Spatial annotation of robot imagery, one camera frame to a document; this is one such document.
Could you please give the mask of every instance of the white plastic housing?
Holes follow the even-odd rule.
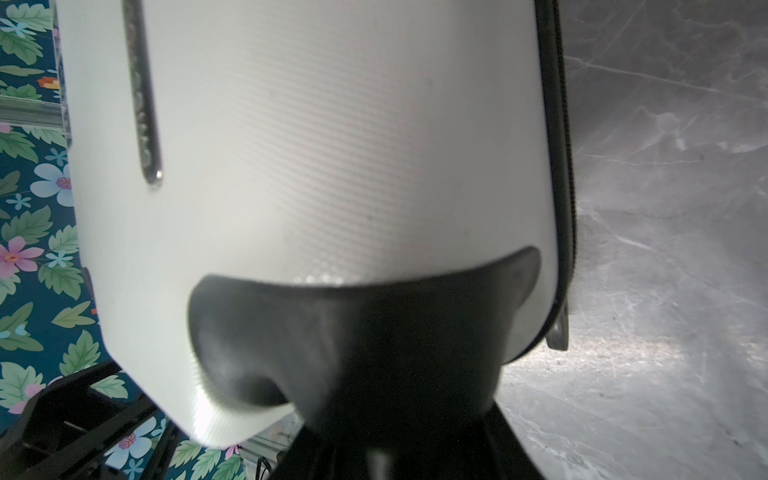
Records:
[[[164,165],[141,175],[121,2],[58,0],[81,255],[109,353],[189,435],[290,406],[210,391],[187,329],[208,273],[410,280],[541,250],[508,356],[557,283],[534,3],[145,0]]]

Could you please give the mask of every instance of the black rubber cover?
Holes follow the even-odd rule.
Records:
[[[491,408],[540,263],[527,247],[473,270],[354,287],[206,276],[190,298],[192,343],[229,397],[288,399],[333,442],[412,449]]]
[[[341,449],[304,428],[272,480],[544,480],[498,406],[432,449]]]

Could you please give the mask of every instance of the blue flower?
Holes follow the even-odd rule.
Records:
[[[51,153],[53,155],[46,155],[45,156],[45,160],[47,160],[47,161],[56,161],[56,164],[59,167],[63,167],[64,166],[64,162],[68,160],[67,159],[67,151],[66,150],[57,151],[55,148],[52,148],[51,149]]]
[[[69,260],[72,260],[72,257],[65,257],[66,253],[64,252],[58,252],[58,255],[54,255],[53,253],[49,253],[45,256],[45,258],[50,258],[53,260],[48,264],[50,268],[53,268],[56,265],[59,265],[61,268],[64,268],[67,266],[65,262],[68,262]]]
[[[141,473],[144,471],[144,469],[139,468],[139,465],[141,465],[142,463],[144,463],[144,460],[142,458],[140,458],[138,462],[133,459],[131,459],[128,462],[128,468],[123,470],[123,473],[125,475],[128,475],[128,480],[134,480],[134,476],[136,474],[139,474],[139,476],[141,476]]]
[[[16,210],[21,210],[21,209],[22,209],[22,207],[30,207],[30,205],[27,203],[27,202],[29,202],[30,200],[32,200],[30,197],[24,197],[24,198],[22,198],[22,195],[21,195],[21,194],[16,194],[16,200],[13,200],[13,199],[9,199],[9,200],[6,200],[5,202],[6,202],[7,204],[11,204],[11,205],[12,205],[12,204],[16,204],[16,207],[15,207],[15,209],[16,209]]]
[[[39,164],[35,167],[35,175],[43,180],[32,182],[29,190],[40,198],[48,198],[56,195],[56,201],[63,207],[74,207],[72,197],[72,180],[69,177],[69,164],[64,170],[59,170],[51,164]]]
[[[162,432],[165,432],[165,427],[167,424],[168,424],[168,419],[160,420],[160,428],[152,430],[152,433],[150,433],[150,435],[152,435],[153,437],[156,437],[160,435]]]
[[[7,18],[0,18],[0,22],[5,23],[7,25],[7,27],[0,27],[0,30],[4,31],[5,33],[14,32],[16,36],[18,36],[19,38],[24,38],[24,34],[37,35],[32,30],[27,30],[26,28],[29,25],[25,24],[24,22],[19,22],[16,25],[13,25],[13,22],[8,20]]]

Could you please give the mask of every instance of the white plastic casing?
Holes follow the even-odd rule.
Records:
[[[219,398],[187,301],[208,273],[358,285],[542,255],[558,275],[530,0],[144,0],[164,168],[139,166],[121,2],[58,0],[81,258],[109,353],[189,435],[290,410]]]

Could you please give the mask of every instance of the pink flower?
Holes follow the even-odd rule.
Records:
[[[14,415],[21,415],[22,412],[24,412],[24,407],[27,406],[27,402],[30,398],[40,393],[41,390],[45,388],[45,384],[37,384],[37,383],[30,383],[27,385],[27,387],[24,389],[24,396],[27,397],[26,400],[17,403],[16,405],[12,406],[10,409],[8,409],[8,413],[12,413]]]
[[[239,455],[240,454],[240,446],[239,445],[230,445],[230,447],[227,449],[227,453],[224,454],[224,460],[229,460],[232,454]]]
[[[37,247],[22,250],[24,245],[26,242],[21,237],[11,238],[7,250],[0,245],[0,278],[8,278],[18,272],[19,269],[25,272],[37,271],[38,264],[28,259],[41,256],[45,250]]]

